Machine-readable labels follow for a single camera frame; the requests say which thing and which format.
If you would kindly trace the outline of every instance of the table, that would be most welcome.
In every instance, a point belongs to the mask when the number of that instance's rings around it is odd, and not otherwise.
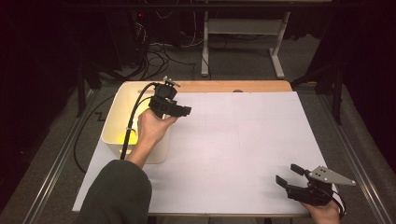
[[[136,82],[142,88],[146,84]],[[144,167],[153,187],[149,214],[306,217],[307,211],[287,198],[275,176],[303,187],[306,179],[292,172],[290,164],[310,170],[326,164],[289,83],[180,84],[175,99],[181,105],[190,105],[192,111],[172,127],[167,159]],[[235,90],[244,93],[230,93]],[[114,159],[108,146],[99,140],[73,211],[79,211],[92,181]]]
[[[227,2],[331,2],[332,0],[231,0]],[[239,34],[239,35],[275,35],[276,44],[273,48],[268,49],[273,66],[276,71],[276,77],[284,79],[282,66],[277,56],[283,35],[288,25],[290,12],[284,13],[283,18],[279,20],[239,20],[239,19],[210,19],[209,14],[205,12],[204,18],[204,47],[201,63],[201,76],[209,75],[209,34]]]

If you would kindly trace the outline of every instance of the gray carpet floor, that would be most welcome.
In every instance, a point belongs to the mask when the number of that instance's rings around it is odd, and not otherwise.
[[[213,47],[209,54],[210,78],[213,80],[276,79],[274,68],[267,49],[275,43],[272,37],[246,40],[231,38],[227,46],[223,37],[211,36],[209,45]],[[319,40],[310,36],[297,41],[285,40],[279,52],[286,80],[292,81],[304,75],[310,64]],[[151,50],[161,47],[152,46]],[[166,52],[176,62],[170,62],[167,69],[155,80],[167,75],[174,80],[209,79],[201,77],[201,48],[190,47],[176,49],[165,47]],[[161,64],[160,59],[151,55],[152,63]],[[156,67],[151,66],[152,74]],[[113,95],[120,83],[104,81],[104,87],[99,91],[91,91],[87,114],[106,98]],[[343,89],[341,120],[343,125],[335,124],[332,119],[330,96],[316,95],[315,84],[303,84],[294,89],[299,94],[305,114],[318,141],[319,148],[329,168],[342,175],[358,181],[356,187],[339,187],[347,204],[347,214],[343,223],[393,223],[396,221],[396,176],[389,169],[383,156],[377,149],[372,137],[368,134],[363,121],[357,113],[352,100]],[[112,103],[105,101],[95,109],[83,127],[76,144],[76,155],[79,163],[87,169],[92,153],[98,142],[104,125],[104,118]],[[36,209],[32,223],[71,223],[77,214],[71,211],[82,183],[84,174],[76,166],[73,157],[74,141],[67,145],[66,139],[76,123],[78,97],[74,91],[67,106],[50,126],[50,132],[41,148],[37,151],[31,167],[21,181],[7,207],[0,216],[0,223],[22,223],[32,204],[40,204]],[[42,201],[35,201],[37,193],[51,171],[54,162],[59,160],[62,148],[68,148],[64,163],[59,168],[59,176],[55,176],[49,187],[50,194]],[[295,218],[294,220],[274,218],[273,223],[312,223],[310,218]]]

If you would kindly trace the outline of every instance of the yellow plastic bin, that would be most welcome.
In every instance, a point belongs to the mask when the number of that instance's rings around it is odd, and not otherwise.
[[[102,140],[108,145],[117,158],[120,158],[121,155],[126,128],[128,126],[129,117],[131,117],[132,109],[134,108],[134,103],[144,86],[145,85],[142,86],[141,83],[138,82],[124,82],[120,86],[113,104],[110,107],[110,111],[108,112],[101,136]],[[144,94],[141,100],[144,100],[151,95],[152,93]],[[134,115],[134,124],[132,127],[134,131],[131,131],[127,154],[129,154],[129,152],[134,148],[138,138],[138,116],[148,107],[149,99],[143,102],[136,110]],[[151,151],[146,163],[155,164],[165,160],[169,148],[170,129],[171,127],[169,127],[163,139]]]

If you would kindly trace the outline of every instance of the white paper sheet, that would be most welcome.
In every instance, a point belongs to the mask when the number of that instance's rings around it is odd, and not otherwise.
[[[191,106],[171,131],[165,162],[146,164],[153,187],[151,214],[303,215],[276,175],[304,187],[292,163],[313,170],[325,161],[295,92],[179,93]],[[99,140],[73,211],[111,160]]]

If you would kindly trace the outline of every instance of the finger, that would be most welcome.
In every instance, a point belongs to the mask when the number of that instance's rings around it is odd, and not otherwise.
[[[167,126],[171,126],[173,123],[177,121],[178,117],[169,117],[167,119],[164,119],[163,122],[166,123]]]
[[[311,205],[311,204],[309,204],[309,203],[301,203],[300,202],[300,204],[304,207],[304,208],[306,208],[306,209],[311,209],[313,206]]]

